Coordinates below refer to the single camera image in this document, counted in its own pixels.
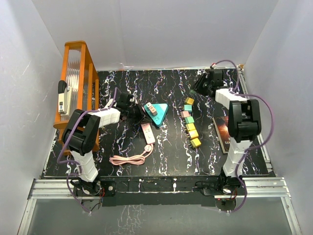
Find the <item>yellow plug adapter three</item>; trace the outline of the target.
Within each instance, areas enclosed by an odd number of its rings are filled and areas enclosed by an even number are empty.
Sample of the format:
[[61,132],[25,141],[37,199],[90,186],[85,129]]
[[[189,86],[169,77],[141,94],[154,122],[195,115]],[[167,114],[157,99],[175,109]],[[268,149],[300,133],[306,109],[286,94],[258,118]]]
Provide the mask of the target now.
[[196,149],[196,148],[198,148],[199,146],[201,146],[201,141],[199,140],[199,138],[191,139],[191,140],[190,140],[190,146],[191,146],[193,149]]

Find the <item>dark book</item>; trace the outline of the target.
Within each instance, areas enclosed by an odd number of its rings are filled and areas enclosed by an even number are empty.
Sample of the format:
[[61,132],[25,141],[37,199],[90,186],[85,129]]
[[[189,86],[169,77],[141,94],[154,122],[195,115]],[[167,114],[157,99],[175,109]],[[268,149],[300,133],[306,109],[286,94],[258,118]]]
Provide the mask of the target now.
[[230,148],[230,135],[228,132],[228,116],[225,117],[213,117],[213,123],[216,128],[216,132],[221,144],[221,148],[224,154],[228,153]]

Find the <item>pink power strip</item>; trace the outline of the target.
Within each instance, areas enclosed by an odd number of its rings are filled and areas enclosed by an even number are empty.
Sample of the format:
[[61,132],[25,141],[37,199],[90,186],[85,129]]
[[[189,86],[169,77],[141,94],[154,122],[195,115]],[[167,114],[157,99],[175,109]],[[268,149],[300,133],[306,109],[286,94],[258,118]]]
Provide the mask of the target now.
[[152,132],[150,123],[142,123],[141,128],[147,144],[155,144],[156,140]]

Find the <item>white black stapler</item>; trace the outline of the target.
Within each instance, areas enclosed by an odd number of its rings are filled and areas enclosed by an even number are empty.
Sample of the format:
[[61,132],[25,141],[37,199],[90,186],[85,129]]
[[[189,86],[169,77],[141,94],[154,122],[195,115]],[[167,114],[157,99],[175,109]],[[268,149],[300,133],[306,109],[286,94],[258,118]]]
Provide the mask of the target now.
[[64,80],[58,83],[58,113],[61,116],[66,116],[70,111],[71,103],[71,87]]

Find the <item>yellow plug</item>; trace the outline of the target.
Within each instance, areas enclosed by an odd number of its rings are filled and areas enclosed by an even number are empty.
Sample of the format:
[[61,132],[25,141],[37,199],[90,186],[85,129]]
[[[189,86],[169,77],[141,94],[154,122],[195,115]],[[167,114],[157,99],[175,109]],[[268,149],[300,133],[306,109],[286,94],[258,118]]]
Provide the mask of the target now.
[[194,99],[187,97],[185,100],[185,105],[193,105],[194,104]]

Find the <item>green plug adapter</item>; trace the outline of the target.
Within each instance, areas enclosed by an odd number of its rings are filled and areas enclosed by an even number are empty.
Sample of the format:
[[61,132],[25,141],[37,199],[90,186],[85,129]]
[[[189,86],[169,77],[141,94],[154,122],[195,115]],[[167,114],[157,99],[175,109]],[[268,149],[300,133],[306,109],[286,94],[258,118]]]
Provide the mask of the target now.
[[185,117],[184,120],[186,124],[191,124],[195,122],[192,116]]

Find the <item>blue plug adapter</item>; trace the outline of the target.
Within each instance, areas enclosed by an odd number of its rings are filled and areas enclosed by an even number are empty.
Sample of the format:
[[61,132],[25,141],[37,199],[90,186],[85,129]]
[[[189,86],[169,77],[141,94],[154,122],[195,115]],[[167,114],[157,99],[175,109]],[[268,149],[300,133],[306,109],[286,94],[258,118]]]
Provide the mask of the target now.
[[191,113],[192,112],[192,105],[185,104],[184,111]]

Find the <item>yellow plug adapter one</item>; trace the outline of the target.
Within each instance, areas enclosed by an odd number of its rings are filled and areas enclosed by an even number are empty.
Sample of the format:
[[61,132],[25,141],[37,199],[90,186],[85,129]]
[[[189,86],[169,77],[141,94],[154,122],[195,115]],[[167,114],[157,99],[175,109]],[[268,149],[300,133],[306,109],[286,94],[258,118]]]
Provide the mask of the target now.
[[187,131],[193,131],[196,129],[194,123],[186,124],[185,127]]

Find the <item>aluminium frame rail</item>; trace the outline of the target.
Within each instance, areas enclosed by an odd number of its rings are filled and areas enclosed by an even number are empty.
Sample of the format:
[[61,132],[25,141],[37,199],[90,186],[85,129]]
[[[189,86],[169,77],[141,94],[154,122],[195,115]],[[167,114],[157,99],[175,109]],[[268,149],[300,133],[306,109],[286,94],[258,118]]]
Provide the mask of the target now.
[[39,179],[31,186],[29,199],[78,199],[102,206],[183,205],[217,206],[230,212],[244,198],[289,198],[284,178],[244,177],[224,185],[216,177],[103,177],[95,182],[79,178]]

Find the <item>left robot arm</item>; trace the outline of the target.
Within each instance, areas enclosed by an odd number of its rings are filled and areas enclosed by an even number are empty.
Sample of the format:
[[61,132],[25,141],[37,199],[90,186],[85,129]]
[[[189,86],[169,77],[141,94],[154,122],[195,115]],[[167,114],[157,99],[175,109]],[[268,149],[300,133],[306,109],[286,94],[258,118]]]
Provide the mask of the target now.
[[78,167],[78,183],[72,185],[89,195],[96,195],[100,192],[101,183],[97,180],[98,170],[93,158],[93,148],[98,140],[98,130],[101,127],[116,124],[123,119],[129,119],[136,124],[149,123],[144,107],[141,106],[136,97],[132,94],[119,93],[116,90],[113,98],[102,109],[73,111],[62,135],[64,147],[67,148],[73,160],[61,161],[58,163],[74,163]]

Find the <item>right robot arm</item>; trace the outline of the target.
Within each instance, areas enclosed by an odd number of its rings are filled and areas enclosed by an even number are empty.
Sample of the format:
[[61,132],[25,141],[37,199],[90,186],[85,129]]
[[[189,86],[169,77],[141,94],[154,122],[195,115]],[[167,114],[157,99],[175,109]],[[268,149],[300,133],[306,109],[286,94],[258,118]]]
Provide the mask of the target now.
[[217,190],[230,194],[242,185],[242,167],[246,151],[261,133],[259,101],[234,94],[224,85],[222,70],[210,69],[191,87],[191,91],[214,98],[228,109],[230,148],[218,177]]

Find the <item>yellow plug adapter two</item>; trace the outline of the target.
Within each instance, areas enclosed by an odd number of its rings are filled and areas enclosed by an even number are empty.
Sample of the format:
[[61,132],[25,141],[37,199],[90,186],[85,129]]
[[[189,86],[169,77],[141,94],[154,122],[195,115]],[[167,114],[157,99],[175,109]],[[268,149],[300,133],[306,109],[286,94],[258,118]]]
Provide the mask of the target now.
[[199,134],[196,129],[188,131],[188,135],[191,140],[199,137]]

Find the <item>orange wooden rack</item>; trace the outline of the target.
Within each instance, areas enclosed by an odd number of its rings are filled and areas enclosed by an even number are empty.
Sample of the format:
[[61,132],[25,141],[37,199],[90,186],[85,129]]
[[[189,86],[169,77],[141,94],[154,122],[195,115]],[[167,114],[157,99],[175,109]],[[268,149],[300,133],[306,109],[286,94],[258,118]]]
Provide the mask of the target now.
[[56,111],[53,127],[59,131],[58,143],[62,144],[62,134],[76,109],[99,108],[99,77],[84,41],[65,43],[60,85],[67,85],[67,114]]

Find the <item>teal triangular power strip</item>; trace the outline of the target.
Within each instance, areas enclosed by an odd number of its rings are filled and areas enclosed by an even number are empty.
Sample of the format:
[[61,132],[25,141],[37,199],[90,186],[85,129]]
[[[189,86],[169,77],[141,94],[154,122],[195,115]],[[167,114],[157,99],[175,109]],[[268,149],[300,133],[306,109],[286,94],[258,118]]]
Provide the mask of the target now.
[[[149,110],[149,107],[153,105],[155,107],[155,109],[157,110],[157,115],[153,116]],[[151,103],[147,103],[144,105],[144,110],[147,113],[148,117],[151,118],[152,122],[154,123],[154,125],[156,127],[161,127],[163,124],[163,121],[165,119],[165,116],[167,114],[168,111],[168,104],[166,103],[161,103],[161,104],[151,104]]]

